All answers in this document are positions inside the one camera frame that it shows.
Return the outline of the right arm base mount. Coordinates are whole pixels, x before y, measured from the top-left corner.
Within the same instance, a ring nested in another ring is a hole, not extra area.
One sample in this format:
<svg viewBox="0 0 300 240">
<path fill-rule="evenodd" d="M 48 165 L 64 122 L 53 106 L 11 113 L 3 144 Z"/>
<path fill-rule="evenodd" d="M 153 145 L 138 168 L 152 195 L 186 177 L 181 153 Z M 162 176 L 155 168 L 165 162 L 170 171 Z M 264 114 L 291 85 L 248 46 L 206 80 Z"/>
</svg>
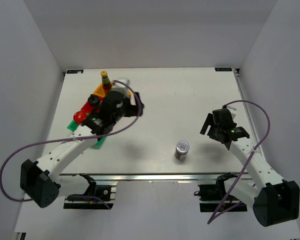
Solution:
<svg viewBox="0 0 300 240">
<path fill-rule="evenodd" d="M 220 201 L 226 194 L 224 182 L 228 179 L 236 178 L 238 175 L 233 173 L 226 173 L 217 177 L 213 184 L 200 184 L 198 190 L 193 193 L 194 196 L 199 197 L 199 208 L 201 213 L 213 213 Z M 222 204 L 218 213 L 229 210 L 231 207 L 238 204 L 240 201 L 229 195 L 225 202 Z M 247 212 L 247 206 L 244 203 L 240 203 L 235 208 L 229 210 L 229 212 Z"/>
</svg>

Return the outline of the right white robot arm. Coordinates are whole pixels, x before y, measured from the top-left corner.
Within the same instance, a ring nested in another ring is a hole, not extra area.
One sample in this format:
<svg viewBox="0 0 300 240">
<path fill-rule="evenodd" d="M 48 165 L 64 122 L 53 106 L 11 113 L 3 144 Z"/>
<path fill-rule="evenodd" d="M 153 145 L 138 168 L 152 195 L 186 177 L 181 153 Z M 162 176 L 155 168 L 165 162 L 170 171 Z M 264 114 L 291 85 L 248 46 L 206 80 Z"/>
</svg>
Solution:
<svg viewBox="0 0 300 240">
<path fill-rule="evenodd" d="M 222 200 L 233 196 L 253 210 L 264 227 L 296 220 L 299 217 L 300 187 L 278 174 L 254 149 L 247 131 L 234 122 L 235 113 L 228 108 L 213 110 L 206 117 L 200 134 L 225 145 L 245 167 L 254 186 L 234 173 L 217 177 L 213 193 Z"/>
</svg>

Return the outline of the black-cap spice shaker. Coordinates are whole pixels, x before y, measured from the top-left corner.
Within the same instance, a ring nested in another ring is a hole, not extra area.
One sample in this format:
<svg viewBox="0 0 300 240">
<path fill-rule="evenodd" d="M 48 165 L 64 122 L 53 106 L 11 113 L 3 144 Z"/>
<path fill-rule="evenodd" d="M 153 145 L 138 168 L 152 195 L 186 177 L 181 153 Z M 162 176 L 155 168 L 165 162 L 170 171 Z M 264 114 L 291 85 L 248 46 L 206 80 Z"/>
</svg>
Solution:
<svg viewBox="0 0 300 240">
<path fill-rule="evenodd" d="M 95 94 L 91 94 L 88 97 L 87 102 L 90 106 L 97 107 L 100 104 L 100 98 Z"/>
</svg>

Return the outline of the red-lid sauce jar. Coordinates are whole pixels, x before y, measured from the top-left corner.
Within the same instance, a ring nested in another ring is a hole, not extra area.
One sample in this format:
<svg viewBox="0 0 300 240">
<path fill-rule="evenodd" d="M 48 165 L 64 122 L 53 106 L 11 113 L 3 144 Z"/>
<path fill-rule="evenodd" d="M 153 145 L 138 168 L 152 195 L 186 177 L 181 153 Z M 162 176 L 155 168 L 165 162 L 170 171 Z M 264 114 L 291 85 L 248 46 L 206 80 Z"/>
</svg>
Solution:
<svg viewBox="0 0 300 240">
<path fill-rule="evenodd" d="M 86 118 L 88 117 L 88 114 L 84 111 L 77 111 L 74 115 L 73 115 L 73 121 L 76 124 L 81 124 Z"/>
</svg>

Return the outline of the red chili sauce bottle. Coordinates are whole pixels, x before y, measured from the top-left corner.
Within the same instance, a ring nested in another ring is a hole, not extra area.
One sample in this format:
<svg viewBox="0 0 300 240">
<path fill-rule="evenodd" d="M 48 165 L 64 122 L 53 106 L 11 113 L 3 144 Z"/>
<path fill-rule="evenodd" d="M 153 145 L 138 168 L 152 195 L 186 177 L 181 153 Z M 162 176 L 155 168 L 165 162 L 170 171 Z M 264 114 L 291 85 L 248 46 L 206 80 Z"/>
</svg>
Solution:
<svg viewBox="0 0 300 240">
<path fill-rule="evenodd" d="M 103 88 L 104 92 L 106 93 L 111 90 L 112 83 L 108 77 L 107 71 L 105 71 L 105 70 L 101 71 L 100 75 L 101 75 L 101 81 L 102 81 L 102 88 Z"/>
</svg>

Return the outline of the silver-lid spice jar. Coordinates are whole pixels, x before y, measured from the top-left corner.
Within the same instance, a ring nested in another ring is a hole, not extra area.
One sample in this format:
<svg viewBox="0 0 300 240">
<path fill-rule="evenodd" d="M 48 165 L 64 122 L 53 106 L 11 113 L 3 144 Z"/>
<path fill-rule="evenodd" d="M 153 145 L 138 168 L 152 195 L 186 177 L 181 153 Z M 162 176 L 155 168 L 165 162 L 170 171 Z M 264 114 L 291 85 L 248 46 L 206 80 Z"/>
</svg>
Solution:
<svg viewBox="0 0 300 240">
<path fill-rule="evenodd" d="M 183 161 L 186 159 L 189 150 L 190 150 L 189 143 L 184 140 L 181 140 L 177 142 L 175 146 L 174 157 L 180 161 Z"/>
</svg>

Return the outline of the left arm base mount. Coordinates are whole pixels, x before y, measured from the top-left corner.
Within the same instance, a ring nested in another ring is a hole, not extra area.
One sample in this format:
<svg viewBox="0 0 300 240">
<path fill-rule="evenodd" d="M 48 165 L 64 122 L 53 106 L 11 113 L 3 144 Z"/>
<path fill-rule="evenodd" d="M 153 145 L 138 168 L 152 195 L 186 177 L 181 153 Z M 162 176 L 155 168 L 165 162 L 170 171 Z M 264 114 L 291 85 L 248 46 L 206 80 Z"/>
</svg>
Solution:
<svg viewBox="0 0 300 240">
<path fill-rule="evenodd" d="M 87 184 L 84 192 L 72 193 L 64 200 L 63 208 L 67 210 L 110 210 L 116 199 L 117 183 L 97 181 L 87 174 L 77 174 Z"/>
</svg>

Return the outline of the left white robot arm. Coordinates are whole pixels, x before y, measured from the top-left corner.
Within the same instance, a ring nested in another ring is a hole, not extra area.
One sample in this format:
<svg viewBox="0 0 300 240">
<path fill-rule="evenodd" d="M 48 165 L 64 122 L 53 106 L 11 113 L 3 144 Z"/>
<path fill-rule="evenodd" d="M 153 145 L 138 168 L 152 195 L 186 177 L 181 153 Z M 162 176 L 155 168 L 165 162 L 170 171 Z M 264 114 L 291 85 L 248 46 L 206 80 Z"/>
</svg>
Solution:
<svg viewBox="0 0 300 240">
<path fill-rule="evenodd" d="M 95 196 L 96 182 L 88 174 L 78 173 L 69 179 L 60 177 L 62 171 L 86 149 L 103 137 L 114 135 L 114 126 L 121 118 L 140 117 L 144 104 L 138 92 L 131 98 L 120 91 L 111 91 L 77 127 L 70 138 L 35 161 L 21 165 L 20 187 L 40 207 L 45 208 L 57 197 L 84 198 Z"/>
</svg>

